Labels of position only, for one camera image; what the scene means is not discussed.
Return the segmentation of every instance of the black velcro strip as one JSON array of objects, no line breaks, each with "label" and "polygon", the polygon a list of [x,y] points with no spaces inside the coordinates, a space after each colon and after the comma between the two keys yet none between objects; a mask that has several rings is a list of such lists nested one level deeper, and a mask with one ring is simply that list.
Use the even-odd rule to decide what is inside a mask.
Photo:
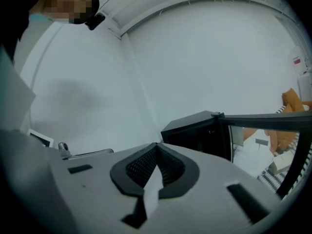
[{"label": "black velcro strip", "polygon": [[75,174],[75,173],[83,172],[85,170],[89,170],[91,168],[93,168],[93,167],[90,165],[82,165],[82,166],[76,166],[76,167],[68,168],[68,171],[70,174]]},{"label": "black velcro strip", "polygon": [[230,185],[227,189],[253,224],[269,214],[269,212],[240,184]]}]

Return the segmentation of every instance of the black sleeve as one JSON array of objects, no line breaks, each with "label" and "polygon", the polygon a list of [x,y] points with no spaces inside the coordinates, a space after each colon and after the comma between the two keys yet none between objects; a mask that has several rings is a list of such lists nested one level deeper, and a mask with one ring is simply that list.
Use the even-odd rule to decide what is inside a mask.
[{"label": "black sleeve", "polygon": [[18,39],[28,27],[28,11],[37,2],[38,0],[0,0],[0,44],[3,44],[11,60],[13,60]]}]

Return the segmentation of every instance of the black and white striped fabric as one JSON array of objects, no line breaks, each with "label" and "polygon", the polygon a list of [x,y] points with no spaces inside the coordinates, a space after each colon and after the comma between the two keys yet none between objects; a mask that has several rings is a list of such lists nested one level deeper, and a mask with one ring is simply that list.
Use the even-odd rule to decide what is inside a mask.
[{"label": "black and white striped fabric", "polygon": [[[284,109],[285,109],[285,106],[282,106],[279,110],[277,110],[276,113],[278,113],[278,114],[282,113]],[[294,153],[296,151],[296,148],[297,148],[298,139],[299,139],[299,133],[296,134],[293,142],[288,146],[288,149],[286,149],[284,151],[280,151],[280,152],[275,152],[274,156],[279,156],[279,155],[281,155],[281,154],[283,154],[289,150],[291,150]],[[304,176],[305,172],[307,171],[308,166],[310,165],[311,157],[312,157],[312,145],[310,147],[310,151],[309,151],[307,160],[306,160],[306,162],[305,162],[305,164],[304,164],[304,166],[300,172],[300,175],[298,176],[295,184],[292,186],[292,188],[290,189],[290,191],[288,192],[287,195],[289,195],[289,193],[291,193],[291,191],[296,187],[296,185],[300,182],[300,180]],[[260,176],[257,177],[257,179],[260,180],[267,187],[269,187],[272,191],[276,192],[277,189],[279,188],[279,186],[281,185],[281,183],[283,182],[287,172],[288,172],[288,169],[277,174],[277,175],[274,175],[267,168],[262,172],[262,174]]]}]

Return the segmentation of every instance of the white-framed tablet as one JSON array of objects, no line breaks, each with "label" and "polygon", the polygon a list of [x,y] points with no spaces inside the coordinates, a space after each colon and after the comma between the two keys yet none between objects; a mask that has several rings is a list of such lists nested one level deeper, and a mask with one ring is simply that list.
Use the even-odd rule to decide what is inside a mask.
[{"label": "white-framed tablet", "polygon": [[43,134],[40,134],[40,133],[36,132],[35,130],[28,129],[27,135],[33,136],[33,137],[37,138],[38,140],[40,140],[42,142],[43,146],[46,146],[46,147],[52,147],[53,146],[54,140],[52,138],[49,138]]}]

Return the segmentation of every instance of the glass panel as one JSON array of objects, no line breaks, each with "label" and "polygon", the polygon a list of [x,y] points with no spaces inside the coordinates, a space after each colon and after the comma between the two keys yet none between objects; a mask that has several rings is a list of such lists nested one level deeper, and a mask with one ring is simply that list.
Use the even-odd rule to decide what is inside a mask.
[{"label": "glass panel", "polygon": [[229,128],[233,163],[276,192],[293,161],[299,133]]}]

